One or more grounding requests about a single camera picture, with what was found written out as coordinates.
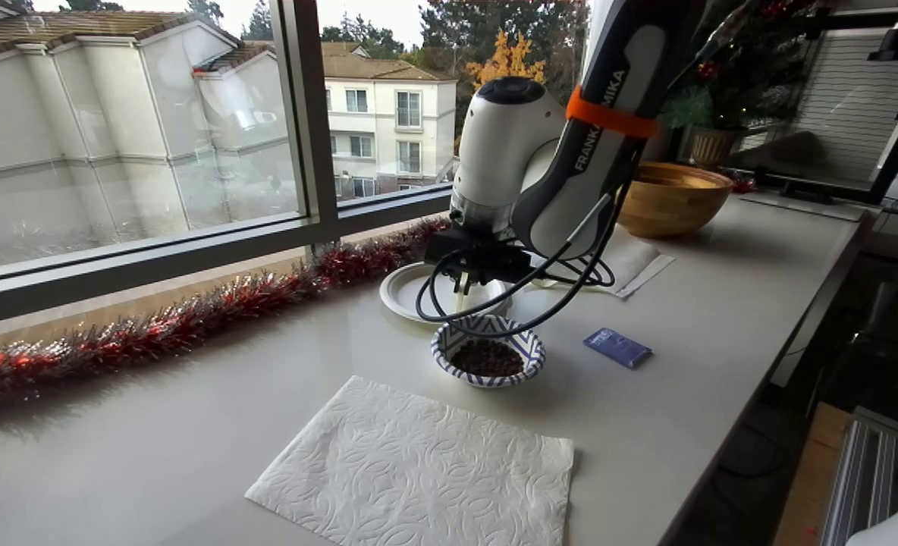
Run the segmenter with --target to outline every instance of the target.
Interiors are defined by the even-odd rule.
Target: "white table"
[[[474,392],[429,361],[429,328],[359,289],[197,355],[0,424],[0,546],[322,543],[244,501],[248,482],[353,375],[571,436],[567,543],[659,543],[776,364],[855,221],[728,199],[628,304],[582,295],[541,325],[545,370]],[[512,304],[528,315],[551,304]],[[657,359],[626,370],[581,339],[610,325]]]

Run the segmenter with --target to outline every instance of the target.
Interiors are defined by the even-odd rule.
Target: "wire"
[[[588,259],[573,259],[573,260],[558,260],[563,267],[567,267],[571,273],[582,275],[582,269],[588,267]],[[558,275],[558,273],[544,273],[545,280],[557,280],[557,282],[576,282],[576,280],[567,280],[567,275]],[[610,263],[605,259],[599,259],[599,267],[596,273],[587,280],[587,285],[605,285],[610,289],[615,282]]]
[[[557,273],[541,273],[541,280],[563,282],[563,285],[573,285],[573,282],[576,282],[576,275],[571,280],[571,275],[557,275]],[[599,280],[599,275],[588,275],[582,285],[610,289],[610,285],[612,285],[612,280]]]
[[[581,229],[582,229],[596,214],[600,214],[605,205],[612,205],[606,225],[605,225],[600,234],[599,234],[599,243],[596,243],[591,256],[587,259],[587,269],[576,275],[576,282],[565,291],[565,298],[563,298],[558,304],[554,304],[545,313],[541,313],[538,319],[521,320],[521,325],[517,325],[517,328],[492,331],[492,334],[486,334],[486,331],[467,331],[467,334],[474,334],[474,336],[512,336],[512,334],[521,334],[521,331],[530,331],[530,328],[551,320],[557,313],[563,313],[563,308],[576,298],[581,289],[588,285],[588,280],[591,280],[591,273],[599,269],[599,263],[605,263],[600,256],[605,256],[605,249],[606,249],[606,243],[610,243],[610,235],[612,235],[612,228],[615,228],[615,219],[620,219],[620,212],[621,212],[621,204],[626,204],[628,186],[631,186],[631,177],[621,177],[621,186],[615,186],[612,190],[600,193],[600,199],[588,209],[588,214],[573,228],[573,234],[563,243],[563,249],[558,249],[557,256],[551,256],[551,259],[545,259],[541,267],[535,267],[528,275],[517,280],[503,295],[497,295],[497,298],[492,298],[492,299],[486,299],[486,304],[481,304],[481,307],[470,307],[470,308],[466,308],[466,313],[452,313],[452,315],[450,315],[450,313],[444,308],[444,304],[441,304],[441,298],[437,298],[437,291],[434,291],[434,280],[437,280],[437,275],[441,275],[454,259],[466,259],[470,249],[454,249],[454,252],[444,256],[444,259],[437,260],[434,273],[422,282],[422,289],[420,289],[420,295],[416,295],[416,313],[420,313],[426,320],[452,320],[452,319],[466,319],[466,315],[486,313],[486,308],[492,308],[492,307],[511,299],[511,298],[512,298],[517,291],[521,291],[528,282],[535,282],[538,275],[545,275],[545,269],[551,269],[554,263],[558,263],[563,256],[567,256],[567,249],[573,247],[573,239],[581,235]],[[422,307],[426,295],[430,298],[437,315],[426,313],[426,307]]]

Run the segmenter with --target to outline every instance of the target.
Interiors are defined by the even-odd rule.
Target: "white napkin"
[[[573,446],[353,375],[245,492],[333,543],[563,543]]]

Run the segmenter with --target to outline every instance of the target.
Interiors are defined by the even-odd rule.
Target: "tinsel garland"
[[[445,221],[420,221],[388,239],[333,247],[316,267],[236,275],[216,291],[180,299],[144,319],[82,325],[57,339],[8,344],[0,345],[0,407],[41,400],[82,379],[149,367],[193,351],[216,334],[294,308],[338,289],[384,280],[420,260],[426,243],[444,228]]]

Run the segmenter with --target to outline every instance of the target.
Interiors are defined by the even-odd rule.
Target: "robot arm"
[[[429,260],[437,260],[434,275],[454,275],[459,291],[470,282],[508,280],[517,282],[503,295],[511,298],[557,260],[588,259],[558,307],[582,289],[652,134],[649,119],[692,59],[688,41],[704,4],[615,0],[567,110],[528,80],[481,88],[462,130],[450,209],[454,234],[429,252]],[[492,307],[426,315],[422,291],[416,308],[430,320]]]

